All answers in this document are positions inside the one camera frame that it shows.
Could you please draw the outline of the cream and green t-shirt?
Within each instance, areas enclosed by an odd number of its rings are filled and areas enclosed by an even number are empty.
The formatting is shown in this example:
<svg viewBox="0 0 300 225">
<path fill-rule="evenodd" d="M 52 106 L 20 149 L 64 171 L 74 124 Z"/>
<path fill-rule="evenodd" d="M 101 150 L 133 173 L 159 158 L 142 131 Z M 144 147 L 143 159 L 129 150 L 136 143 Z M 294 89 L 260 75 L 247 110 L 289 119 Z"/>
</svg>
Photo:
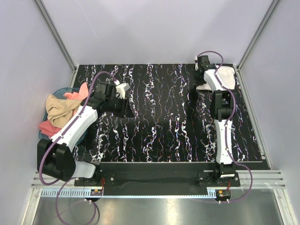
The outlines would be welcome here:
<svg viewBox="0 0 300 225">
<path fill-rule="evenodd" d="M 229 66 L 222 66 L 219 70 L 218 70 L 218 77 L 225 83 L 225 85 L 229 88 L 229 89 L 235 89 L 235 71 L 233 67 L 229 67 Z M 196 90 L 208 90 L 211 91 L 211 88 L 208 84 L 203 84 L 203 85 L 199 85 L 196 87 Z"/>
</svg>

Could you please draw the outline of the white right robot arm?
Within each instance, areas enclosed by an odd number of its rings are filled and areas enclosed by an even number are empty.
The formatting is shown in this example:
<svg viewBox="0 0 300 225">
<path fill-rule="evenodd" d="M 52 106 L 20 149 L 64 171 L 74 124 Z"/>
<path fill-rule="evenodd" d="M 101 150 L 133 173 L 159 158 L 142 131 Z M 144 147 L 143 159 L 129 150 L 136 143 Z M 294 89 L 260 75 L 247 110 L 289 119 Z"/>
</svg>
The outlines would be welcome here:
<svg viewBox="0 0 300 225">
<path fill-rule="evenodd" d="M 217 156 L 212 176 L 208 181 L 223 186 L 234 179 L 235 164 L 232 156 L 232 118 L 236 110 L 236 99 L 232 89 L 218 74 L 220 66 L 212 65 L 204 51 L 195 57 L 194 87 L 196 90 L 212 91 L 210 116 L 217 132 Z"/>
</svg>

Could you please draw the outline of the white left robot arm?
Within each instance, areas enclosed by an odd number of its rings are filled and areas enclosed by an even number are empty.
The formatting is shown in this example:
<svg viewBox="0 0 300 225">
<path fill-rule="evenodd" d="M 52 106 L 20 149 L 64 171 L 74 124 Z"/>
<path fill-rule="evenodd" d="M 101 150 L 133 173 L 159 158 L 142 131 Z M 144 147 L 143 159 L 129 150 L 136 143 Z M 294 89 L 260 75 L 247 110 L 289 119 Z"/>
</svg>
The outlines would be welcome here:
<svg viewBox="0 0 300 225">
<path fill-rule="evenodd" d="M 41 139 L 37 144 L 37 171 L 40 181 L 46 185 L 43 175 L 56 181 L 69 181 L 71 178 L 85 179 L 95 186 L 101 181 L 99 166 L 92 162 L 76 161 L 73 149 L 85 131 L 103 113 L 115 117 L 132 118 L 128 83 L 115 81 L 114 84 L 101 82 L 82 102 L 74 117 L 50 139 Z"/>
</svg>

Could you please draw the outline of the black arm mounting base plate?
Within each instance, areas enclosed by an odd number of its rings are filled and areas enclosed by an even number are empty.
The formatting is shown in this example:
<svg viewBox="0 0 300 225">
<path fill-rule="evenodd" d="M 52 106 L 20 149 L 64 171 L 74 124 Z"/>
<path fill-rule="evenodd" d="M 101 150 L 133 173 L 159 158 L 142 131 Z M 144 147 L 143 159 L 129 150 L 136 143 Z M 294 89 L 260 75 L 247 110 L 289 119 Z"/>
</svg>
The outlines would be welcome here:
<svg viewBox="0 0 300 225">
<path fill-rule="evenodd" d="M 160 163 L 112 163 L 98 164 L 101 179 L 99 182 L 89 182 L 87 179 L 75 181 L 80 187 L 103 187 L 115 190 L 147 190 L 163 193 L 196 193 L 200 189 L 240 187 L 241 175 L 246 171 L 245 165 L 252 172 L 267 169 L 264 161 L 245 162 L 235 165 L 235 176 L 224 185 L 216 185 L 208 181 L 212 176 L 216 163 L 205 162 L 160 162 Z"/>
</svg>

